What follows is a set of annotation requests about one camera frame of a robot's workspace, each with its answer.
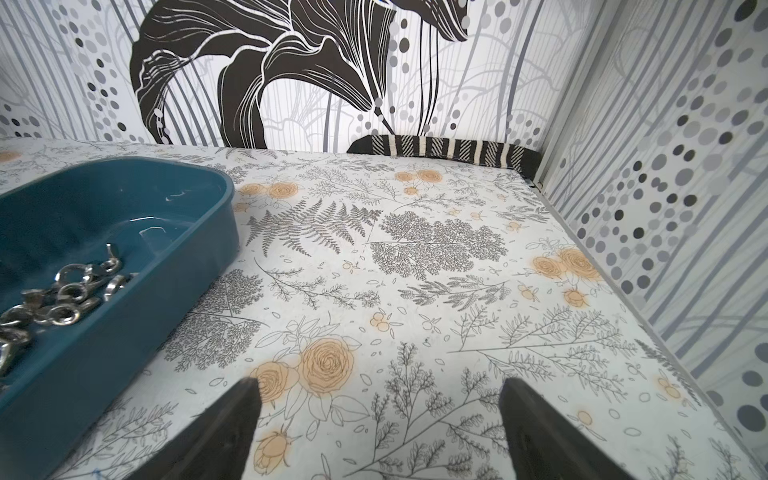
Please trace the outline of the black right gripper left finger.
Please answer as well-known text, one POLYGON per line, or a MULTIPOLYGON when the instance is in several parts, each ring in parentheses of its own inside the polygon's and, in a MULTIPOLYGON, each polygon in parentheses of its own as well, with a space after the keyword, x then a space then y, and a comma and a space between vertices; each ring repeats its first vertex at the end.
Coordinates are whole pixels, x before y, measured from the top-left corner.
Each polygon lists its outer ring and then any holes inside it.
POLYGON ((129 477, 240 479, 261 407, 258 380, 241 379, 129 477))

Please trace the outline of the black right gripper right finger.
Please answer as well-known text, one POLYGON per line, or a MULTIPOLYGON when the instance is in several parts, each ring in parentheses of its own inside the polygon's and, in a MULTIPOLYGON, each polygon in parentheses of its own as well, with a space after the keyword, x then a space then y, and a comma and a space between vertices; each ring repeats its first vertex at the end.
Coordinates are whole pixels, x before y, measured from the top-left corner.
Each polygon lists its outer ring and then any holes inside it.
POLYGON ((631 477, 522 379, 504 381, 499 412, 518 479, 631 477))

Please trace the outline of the teal plastic storage box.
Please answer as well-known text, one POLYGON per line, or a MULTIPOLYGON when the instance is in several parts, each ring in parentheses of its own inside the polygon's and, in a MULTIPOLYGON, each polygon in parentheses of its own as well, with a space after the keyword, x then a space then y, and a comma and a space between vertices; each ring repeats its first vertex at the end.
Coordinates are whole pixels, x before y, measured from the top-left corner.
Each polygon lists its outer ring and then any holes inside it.
POLYGON ((225 173, 145 157, 85 162, 1 197, 1 475, 43 479, 235 259, 225 173))

